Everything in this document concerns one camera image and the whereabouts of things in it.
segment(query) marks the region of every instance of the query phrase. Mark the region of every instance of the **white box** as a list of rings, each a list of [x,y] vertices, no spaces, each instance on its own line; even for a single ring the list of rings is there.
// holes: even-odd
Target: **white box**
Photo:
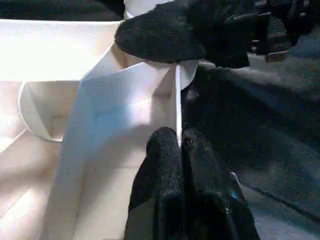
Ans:
[[[127,61],[119,51],[112,46],[80,82],[41,240],[121,239],[150,135],[168,126],[181,142],[180,82],[190,75],[179,64]]]
[[[79,81],[120,23],[0,19],[0,81]]]

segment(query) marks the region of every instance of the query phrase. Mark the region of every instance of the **black glove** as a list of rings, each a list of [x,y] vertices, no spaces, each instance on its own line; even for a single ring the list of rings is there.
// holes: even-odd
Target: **black glove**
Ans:
[[[184,187],[176,133],[155,131],[135,176],[125,240],[179,240],[183,234]]]
[[[195,129],[155,131],[132,186],[125,240],[258,240],[237,178]]]
[[[216,66],[249,65],[247,52],[282,61],[315,22],[316,0],[175,0],[126,20],[118,47],[146,60],[208,59]]]

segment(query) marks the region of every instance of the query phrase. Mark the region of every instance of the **dark background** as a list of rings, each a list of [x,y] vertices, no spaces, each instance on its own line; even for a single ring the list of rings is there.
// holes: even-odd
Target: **dark background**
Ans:
[[[122,0],[0,0],[0,18],[119,21]],[[282,63],[202,63],[182,91],[197,127],[241,182],[262,240],[320,239],[320,28]]]

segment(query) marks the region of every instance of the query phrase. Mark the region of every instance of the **cardboard box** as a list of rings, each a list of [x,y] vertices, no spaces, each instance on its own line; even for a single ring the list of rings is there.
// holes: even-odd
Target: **cardboard box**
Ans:
[[[179,64],[131,61],[116,45],[80,82],[41,240],[122,239],[131,187],[159,127],[181,142]]]

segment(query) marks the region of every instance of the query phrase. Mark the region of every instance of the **black fabric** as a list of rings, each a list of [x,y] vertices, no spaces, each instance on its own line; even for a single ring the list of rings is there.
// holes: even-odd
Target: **black fabric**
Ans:
[[[183,133],[186,229],[193,240],[258,240],[236,177],[195,128]]]
[[[319,240],[320,225],[294,209],[241,185],[261,240]]]
[[[123,0],[1,0],[0,19],[121,21]]]
[[[244,61],[255,30],[254,0],[175,0],[120,25],[115,42],[139,58],[173,63],[208,57],[218,65]]]
[[[313,78],[315,73],[299,74],[305,76],[305,81],[315,82],[313,87],[317,87],[317,78]],[[297,87],[297,81],[293,78],[290,84]],[[319,222],[320,125],[316,121],[319,99],[312,98],[311,101],[310,98],[303,108],[298,104],[284,108],[290,98],[273,98],[265,82],[260,83],[259,88],[263,90],[260,92],[252,87],[243,90],[239,87],[243,84],[258,85],[227,69],[208,67],[207,64],[199,67],[192,84],[182,92],[184,125],[201,130],[242,183],[270,196],[275,205]],[[281,93],[286,96],[289,91]],[[308,95],[309,91],[306,91],[305,100],[296,98],[295,102],[306,102]],[[298,110],[299,119],[286,117],[289,111]],[[288,236],[300,232],[299,225],[294,227]],[[267,238],[267,232],[264,234],[266,239],[288,237],[282,235],[284,232],[278,235],[270,232],[270,238]]]
[[[183,173],[181,155],[175,131],[162,127],[155,131],[146,146],[143,161],[132,185],[128,220],[135,215],[135,221],[152,223],[152,233],[146,234],[153,240],[179,240],[183,232]],[[148,205],[138,209],[144,203]],[[141,219],[145,211],[152,210]],[[133,239],[134,224],[126,225],[125,239]]]
[[[235,175],[196,129],[150,137],[133,181],[125,240],[258,240]]]

